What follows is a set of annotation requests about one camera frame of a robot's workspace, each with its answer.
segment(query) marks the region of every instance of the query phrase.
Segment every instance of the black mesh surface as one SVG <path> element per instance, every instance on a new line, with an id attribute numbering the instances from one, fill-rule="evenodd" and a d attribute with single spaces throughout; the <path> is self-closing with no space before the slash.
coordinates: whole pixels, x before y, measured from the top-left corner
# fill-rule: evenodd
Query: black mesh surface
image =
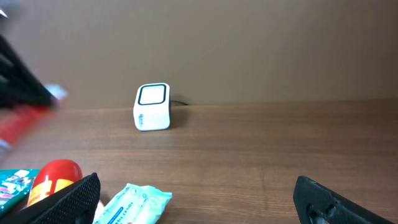
<path id="1" fill-rule="evenodd" d="M 101 184 L 97 175 L 91 174 L 31 223 L 86 223 L 93 221 L 100 199 Z"/>

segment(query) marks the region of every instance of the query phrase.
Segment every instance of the yellow label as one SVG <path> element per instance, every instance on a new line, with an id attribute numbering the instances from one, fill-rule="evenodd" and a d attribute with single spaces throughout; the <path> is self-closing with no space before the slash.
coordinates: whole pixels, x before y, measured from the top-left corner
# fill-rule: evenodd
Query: yellow label
<path id="1" fill-rule="evenodd" d="M 68 187 L 71 184 L 73 184 L 73 182 L 70 181 L 70 180 L 58 179 L 57 180 L 57 184 L 55 186 L 54 193 L 59 191 L 59 190 L 61 190 L 61 189 L 64 189 L 65 187 Z"/>
<path id="2" fill-rule="evenodd" d="M 29 201 L 27 206 L 31 206 L 34 203 L 38 202 L 39 200 L 43 200 L 44 198 L 48 197 L 48 193 L 51 190 L 52 181 L 48 180 L 42 182 L 41 184 L 36 185 L 31 191 L 29 195 Z"/>

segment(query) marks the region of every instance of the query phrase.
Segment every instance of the white device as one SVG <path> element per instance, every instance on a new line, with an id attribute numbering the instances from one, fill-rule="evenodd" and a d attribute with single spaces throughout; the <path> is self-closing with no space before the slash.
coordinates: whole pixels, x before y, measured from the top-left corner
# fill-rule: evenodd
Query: white device
<path id="1" fill-rule="evenodd" d="M 170 87 L 151 83 L 137 90 L 133 108 L 134 122 L 140 131 L 155 131 L 170 126 Z"/>

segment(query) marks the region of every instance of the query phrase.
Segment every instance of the brown wall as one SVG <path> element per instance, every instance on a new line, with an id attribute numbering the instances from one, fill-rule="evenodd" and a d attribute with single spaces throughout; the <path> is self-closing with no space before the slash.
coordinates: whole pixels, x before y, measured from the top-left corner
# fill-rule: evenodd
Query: brown wall
<path id="1" fill-rule="evenodd" d="M 70 108 L 398 96 L 398 1 L 21 0 L 9 39 Z"/>

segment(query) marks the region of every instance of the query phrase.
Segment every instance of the red bottle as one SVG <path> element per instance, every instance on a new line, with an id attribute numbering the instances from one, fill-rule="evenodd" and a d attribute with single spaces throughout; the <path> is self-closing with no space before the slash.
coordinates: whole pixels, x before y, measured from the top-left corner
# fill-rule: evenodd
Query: red bottle
<path id="1" fill-rule="evenodd" d="M 81 169 L 76 162 L 59 159 L 48 163 L 40 170 L 33 183 L 27 206 L 43 200 L 81 178 Z"/>

